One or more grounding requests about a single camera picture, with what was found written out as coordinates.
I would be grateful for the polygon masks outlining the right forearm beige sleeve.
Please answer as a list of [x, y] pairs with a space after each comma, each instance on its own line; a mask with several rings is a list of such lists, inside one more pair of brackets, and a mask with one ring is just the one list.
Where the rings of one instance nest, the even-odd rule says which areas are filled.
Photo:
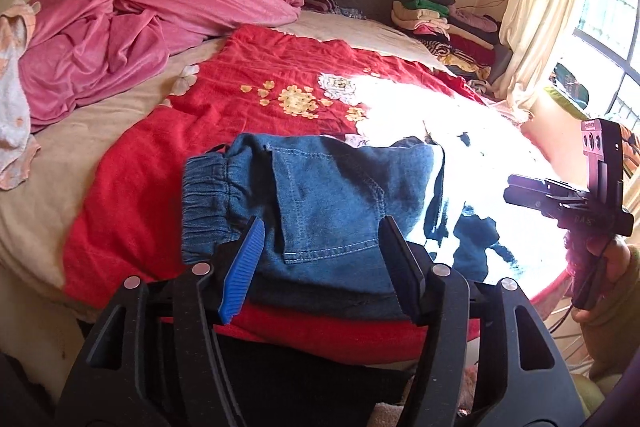
[[593, 381], [619, 379], [639, 349], [639, 251], [628, 247], [629, 267], [614, 289], [592, 310], [573, 313], [593, 359]]

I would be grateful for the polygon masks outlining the right hand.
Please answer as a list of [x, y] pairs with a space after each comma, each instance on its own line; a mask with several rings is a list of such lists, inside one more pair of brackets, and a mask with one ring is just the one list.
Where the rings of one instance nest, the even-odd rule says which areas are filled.
[[[575, 248], [576, 241], [567, 233], [565, 236], [567, 247], [566, 260], [570, 272], [577, 274], [588, 265], [586, 256]], [[586, 249], [592, 257], [603, 257], [605, 261], [605, 276], [600, 284], [599, 295], [604, 298], [610, 293], [617, 282], [626, 273], [630, 263], [630, 249], [624, 236], [592, 236], [586, 240]]]

